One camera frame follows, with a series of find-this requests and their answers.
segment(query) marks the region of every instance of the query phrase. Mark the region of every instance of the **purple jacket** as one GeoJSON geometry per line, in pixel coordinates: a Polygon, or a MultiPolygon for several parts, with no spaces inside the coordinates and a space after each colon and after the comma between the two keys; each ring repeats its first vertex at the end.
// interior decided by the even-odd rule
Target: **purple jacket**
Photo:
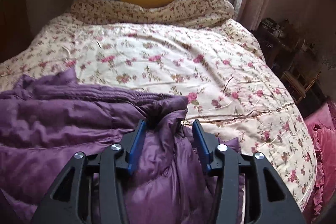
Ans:
{"type": "MultiPolygon", "coordinates": [[[[187,103],[182,96],[79,85],[73,69],[38,80],[23,75],[0,94],[3,196],[29,223],[75,152],[102,152],[143,119],[139,167],[124,183],[130,223],[207,223],[216,179],[203,175],[191,129],[180,123],[187,103]]],[[[239,149],[237,139],[226,144],[239,149]]]]}

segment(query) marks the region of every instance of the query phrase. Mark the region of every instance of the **silver screw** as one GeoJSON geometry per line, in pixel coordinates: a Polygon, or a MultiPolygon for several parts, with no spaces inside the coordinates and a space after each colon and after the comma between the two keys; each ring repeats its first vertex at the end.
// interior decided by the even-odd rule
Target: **silver screw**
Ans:
{"type": "Polygon", "coordinates": [[[263,153],[260,153],[260,152],[255,153],[254,156],[255,156],[256,159],[258,159],[258,160],[262,160],[262,159],[264,158],[264,154],[263,154],[263,153]]]}
{"type": "Polygon", "coordinates": [[[115,143],[115,144],[111,145],[111,149],[118,151],[118,150],[121,149],[121,145],[118,144],[118,143],[115,143]]]}
{"type": "Polygon", "coordinates": [[[217,149],[218,149],[219,151],[224,152],[224,151],[227,150],[227,146],[226,146],[225,144],[219,144],[219,145],[217,145],[217,149]]]}
{"type": "Polygon", "coordinates": [[[81,159],[82,157],[84,157],[84,153],[83,152],[77,152],[74,155],[75,159],[81,159]]]}

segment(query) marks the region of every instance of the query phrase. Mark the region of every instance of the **bed sheet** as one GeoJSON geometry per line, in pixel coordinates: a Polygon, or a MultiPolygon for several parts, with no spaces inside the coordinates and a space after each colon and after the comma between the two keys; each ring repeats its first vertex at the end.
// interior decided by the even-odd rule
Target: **bed sheet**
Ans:
{"type": "Polygon", "coordinates": [[[265,64],[257,40],[228,0],[176,0],[143,9],[111,0],[76,0],[31,46],[0,65],[0,88],[74,66],[83,84],[188,97],[185,125],[199,119],[241,150],[260,151],[300,208],[316,179],[312,140],[291,96],[265,64]]]}

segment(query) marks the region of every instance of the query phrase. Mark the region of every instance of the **floral blanket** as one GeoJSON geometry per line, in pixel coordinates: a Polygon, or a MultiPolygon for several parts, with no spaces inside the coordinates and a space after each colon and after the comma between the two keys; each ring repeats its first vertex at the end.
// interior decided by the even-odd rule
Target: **floral blanket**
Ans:
{"type": "Polygon", "coordinates": [[[228,0],[175,0],[143,9],[76,0],[31,46],[0,65],[1,90],[74,66],[78,81],[188,97],[184,123],[199,119],[245,154],[266,155],[303,209],[316,177],[312,140],[291,96],[228,0]]]}

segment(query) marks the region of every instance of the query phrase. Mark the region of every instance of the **pink wall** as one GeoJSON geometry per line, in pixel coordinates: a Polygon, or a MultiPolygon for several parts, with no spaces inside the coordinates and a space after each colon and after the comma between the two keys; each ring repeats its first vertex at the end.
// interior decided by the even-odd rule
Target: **pink wall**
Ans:
{"type": "MultiPolygon", "coordinates": [[[[309,29],[330,54],[336,54],[336,0],[269,0],[265,17],[289,19],[309,29]]],[[[336,69],[323,67],[319,80],[323,92],[336,99],[336,69]]]]}

